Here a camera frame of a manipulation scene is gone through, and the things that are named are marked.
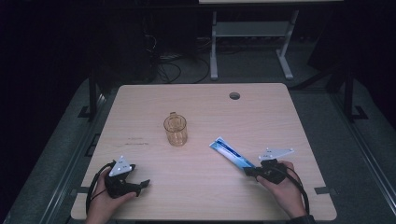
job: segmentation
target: blue packaging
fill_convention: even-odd
[[[244,170],[244,167],[253,167],[250,161],[237,153],[228,143],[224,141],[221,137],[218,137],[212,144],[209,145],[211,148],[215,149],[218,153],[223,155],[228,160],[232,161],[239,169]]]

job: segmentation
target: black sleeve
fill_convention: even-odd
[[[303,217],[295,217],[290,221],[287,221],[286,224],[317,224],[314,220],[313,216],[303,216]]]

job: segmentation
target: glass mug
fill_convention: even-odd
[[[187,142],[187,121],[183,116],[172,112],[163,122],[169,143],[174,147],[181,147]]]

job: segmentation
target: floor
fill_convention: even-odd
[[[178,68],[181,74],[172,84],[201,80],[199,83],[280,82],[292,87],[318,73],[306,64],[315,43],[290,44],[287,59],[294,79],[286,80],[275,54],[279,40],[254,41],[229,46],[232,50],[219,54],[217,81],[207,75],[206,50],[198,55],[199,59],[181,58],[160,65],[158,76],[149,85],[173,80]],[[170,59],[174,55],[165,52],[163,57]],[[337,218],[326,223],[396,223],[394,207],[389,206],[392,201],[385,193],[388,190],[394,194],[394,190],[384,187],[396,186],[396,132],[358,81],[353,105],[361,106],[368,119],[349,122],[342,111],[343,90],[327,93],[327,81],[323,78],[304,90],[290,91],[337,210]],[[100,95],[98,114],[88,122],[78,117],[82,107],[89,105],[88,80],[81,83],[4,223],[83,223],[71,218],[70,210],[117,90],[114,87]],[[367,154],[375,159],[367,159]],[[381,172],[388,182],[381,184],[377,178]]]

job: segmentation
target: table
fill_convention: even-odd
[[[237,100],[230,97],[237,94]],[[183,147],[172,147],[163,127],[174,111],[187,120]],[[127,182],[151,181],[116,219],[288,219],[264,187],[209,147],[219,136],[257,166],[267,147],[292,147],[295,152],[282,160],[294,163],[311,214],[335,219],[330,195],[315,192],[325,183],[289,92],[277,83],[120,87],[81,186],[88,187],[103,165],[123,155],[136,164]],[[78,194],[73,218],[86,217],[85,198]]]
[[[245,4],[245,3],[320,3],[342,2],[343,0],[199,0],[200,4]],[[276,56],[282,67],[286,79],[293,79],[286,51],[288,50],[291,35],[299,10],[293,10],[288,21],[217,21],[217,12],[213,12],[212,21],[212,46],[210,51],[210,77],[212,80],[219,78],[218,63],[216,57],[217,37],[224,36],[284,36],[285,40],[280,49],[276,50]]]

